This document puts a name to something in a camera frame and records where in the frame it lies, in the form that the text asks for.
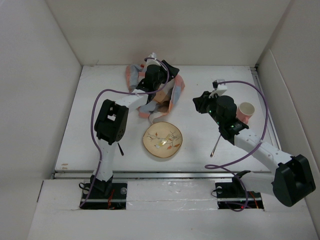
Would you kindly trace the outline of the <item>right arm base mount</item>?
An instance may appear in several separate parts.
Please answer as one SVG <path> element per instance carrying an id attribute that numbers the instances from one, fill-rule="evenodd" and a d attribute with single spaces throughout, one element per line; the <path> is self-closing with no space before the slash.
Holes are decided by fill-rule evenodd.
<path id="1" fill-rule="evenodd" d="M 220 210 L 264 209 L 261 194 L 248 191 L 246 198 L 246 193 L 240 183 L 216 182 L 215 190 L 211 192 L 211 195 L 217 198 L 217 206 Z"/>

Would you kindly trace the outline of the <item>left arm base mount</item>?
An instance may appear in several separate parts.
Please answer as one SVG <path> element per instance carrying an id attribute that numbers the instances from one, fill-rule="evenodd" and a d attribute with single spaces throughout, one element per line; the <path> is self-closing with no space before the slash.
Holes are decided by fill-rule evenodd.
<path id="1" fill-rule="evenodd" d="M 125 210 L 127 204 L 127 183 L 112 183 L 107 194 L 93 188 L 89 194 L 90 183 L 79 183 L 82 190 L 79 208 L 83 210 Z"/>

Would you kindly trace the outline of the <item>checkered orange blue cloth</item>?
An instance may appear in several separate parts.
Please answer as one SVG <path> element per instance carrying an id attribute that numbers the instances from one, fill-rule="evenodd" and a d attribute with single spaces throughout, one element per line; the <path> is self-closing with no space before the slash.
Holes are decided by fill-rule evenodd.
<path id="1" fill-rule="evenodd" d="M 144 64 L 128 65 L 125 69 L 126 85 L 130 92 L 138 86 L 138 83 L 145 77 L 147 68 Z M 163 90 L 156 93 L 154 99 L 146 105 L 139 107 L 138 115 L 141 118 L 148 119 L 151 123 L 155 119 L 162 118 L 170 114 L 177 104 L 185 83 L 180 75 L 173 78 L 167 85 L 162 84 Z"/>

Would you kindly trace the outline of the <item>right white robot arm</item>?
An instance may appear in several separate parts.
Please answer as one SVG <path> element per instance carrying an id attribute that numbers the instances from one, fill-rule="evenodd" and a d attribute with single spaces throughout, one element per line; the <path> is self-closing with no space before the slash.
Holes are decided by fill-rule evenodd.
<path id="1" fill-rule="evenodd" d="M 261 140 L 236 117 L 237 106 L 232 97 L 204 91 L 192 101 L 198 113 L 209 114 L 217 123 L 224 140 L 253 156 L 270 171 L 268 174 L 240 172 L 237 175 L 240 180 L 231 184 L 235 196 L 243 197 L 249 191 L 264 193 L 292 207 L 316 190 L 308 159 L 301 154 L 293 156 L 283 152 Z"/>

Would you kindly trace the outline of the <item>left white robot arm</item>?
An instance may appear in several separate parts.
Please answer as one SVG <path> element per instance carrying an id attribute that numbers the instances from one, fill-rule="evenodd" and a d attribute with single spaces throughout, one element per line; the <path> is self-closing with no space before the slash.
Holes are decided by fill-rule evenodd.
<path id="1" fill-rule="evenodd" d="M 158 103 L 156 96 L 173 92 L 179 71 L 152 56 L 146 58 L 144 65 L 130 65 L 126 70 L 129 91 L 122 92 L 119 100 L 104 100 L 97 117 L 91 117 L 90 134 L 99 160 L 90 177 L 90 189 L 98 197 L 104 199 L 111 194 L 116 144 L 125 134 L 130 111 L 147 110 Z"/>

